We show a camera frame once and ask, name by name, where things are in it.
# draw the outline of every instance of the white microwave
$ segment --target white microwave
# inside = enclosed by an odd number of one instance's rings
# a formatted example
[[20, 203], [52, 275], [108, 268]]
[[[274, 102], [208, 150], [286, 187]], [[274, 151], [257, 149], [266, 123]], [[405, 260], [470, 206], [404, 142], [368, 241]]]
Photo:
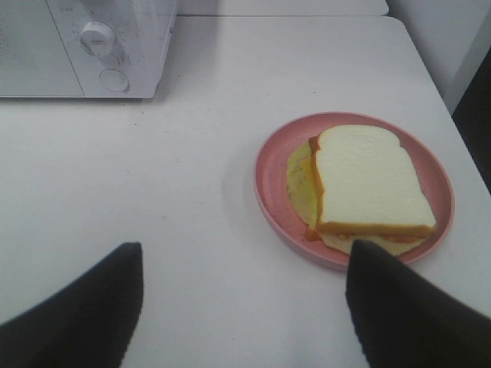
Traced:
[[155, 94], [177, 0], [0, 0], [0, 97]]

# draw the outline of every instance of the table surface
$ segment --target table surface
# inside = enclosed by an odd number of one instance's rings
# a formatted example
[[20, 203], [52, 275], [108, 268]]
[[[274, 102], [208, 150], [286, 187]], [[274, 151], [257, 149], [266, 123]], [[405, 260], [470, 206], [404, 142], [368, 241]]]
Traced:
[[385, 0], [180, 0], [182, 15], [386, 15]]
[[125, 241], [145, 296], [123, 367], [367, 366], [345, 273], [270, 228], [252, 167], [283, 123], [380, 117], [446, 168], [453, 227], [411, 267], [491, 315], [491, 201], [393, 18], [179, 17], [153, 100], [1, 100], [0, 322]]

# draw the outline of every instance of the bread slice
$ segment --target bread slice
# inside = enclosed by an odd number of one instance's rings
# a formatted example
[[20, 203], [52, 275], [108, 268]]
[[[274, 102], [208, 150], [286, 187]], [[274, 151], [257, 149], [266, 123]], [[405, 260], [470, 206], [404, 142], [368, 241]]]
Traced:
[[436, 220], [406, 150], [377, 126], [341, 125], [309, 140], [320, 234], [425, 237]]

